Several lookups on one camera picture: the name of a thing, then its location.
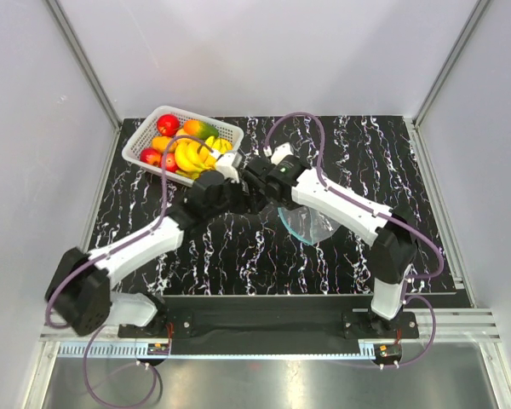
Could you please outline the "clear zip top bag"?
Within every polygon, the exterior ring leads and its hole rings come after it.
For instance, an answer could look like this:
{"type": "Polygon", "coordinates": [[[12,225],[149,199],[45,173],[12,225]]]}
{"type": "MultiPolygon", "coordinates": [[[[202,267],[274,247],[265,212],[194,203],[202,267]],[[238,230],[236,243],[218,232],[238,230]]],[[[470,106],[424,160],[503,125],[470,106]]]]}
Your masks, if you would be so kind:
{"type": "Polygon", "coordinates": [[[316,245],[329,239],[341,226],[339,222],[307,206],[294,210],[280,207],[278,216],[286,230],[305,245],[316,245]]]}

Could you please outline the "orange green mango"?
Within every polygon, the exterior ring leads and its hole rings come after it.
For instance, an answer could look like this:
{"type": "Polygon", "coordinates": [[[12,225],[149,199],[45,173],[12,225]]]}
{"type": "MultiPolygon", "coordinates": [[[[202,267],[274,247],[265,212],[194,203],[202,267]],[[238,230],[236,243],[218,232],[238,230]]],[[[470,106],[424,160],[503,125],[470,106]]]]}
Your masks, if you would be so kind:
{"type": "Polygon", "coordinates": [[[218,129],[208,123],[205,123],[204,121],[197,120],[197,119],[190,119],[187,120],[183,124],[183,130],[191,136],[197,137],[201,140],[207,140],[211,136],[218,137],[219,131],[218,129]]]}

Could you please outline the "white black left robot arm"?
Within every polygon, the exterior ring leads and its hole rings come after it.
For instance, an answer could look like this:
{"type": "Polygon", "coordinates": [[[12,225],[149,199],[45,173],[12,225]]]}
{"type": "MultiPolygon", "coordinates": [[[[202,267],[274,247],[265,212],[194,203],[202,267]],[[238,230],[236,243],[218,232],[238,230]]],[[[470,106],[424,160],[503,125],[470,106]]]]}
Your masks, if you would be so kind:
{"type": "Polygon", "coordinates": [[[137,326],[148,337],[166,329],[167,317],[158,300],[144,294],[123,294],[114,287],[152,259],[181,247],[189,233],[227,212],[255,208],[252,189],[242,179],[205,171],[158,219],[119,241],[83,252],[77,247],[60,260],[45,294],[48,311],[63,327],[88,336],[103,325],[137,326]]]}

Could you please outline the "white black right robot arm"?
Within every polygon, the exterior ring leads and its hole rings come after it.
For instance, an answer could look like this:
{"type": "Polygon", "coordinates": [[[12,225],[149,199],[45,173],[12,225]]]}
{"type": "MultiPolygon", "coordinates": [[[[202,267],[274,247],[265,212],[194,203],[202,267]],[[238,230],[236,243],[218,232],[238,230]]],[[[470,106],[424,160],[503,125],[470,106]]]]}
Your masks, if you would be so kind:
{"type": "Polygon", "coordinates": [[[346,228],[369,246],[373,297],[359,327],[378,337],[392,336],[400,327],[406,271],[418,252],[411,223],[386,205],[338,185],[292,154],[277,164],[252,159],[242,178],[251,194],[277,206],[279,220],[303,244],[316,245],[346,228]]]}

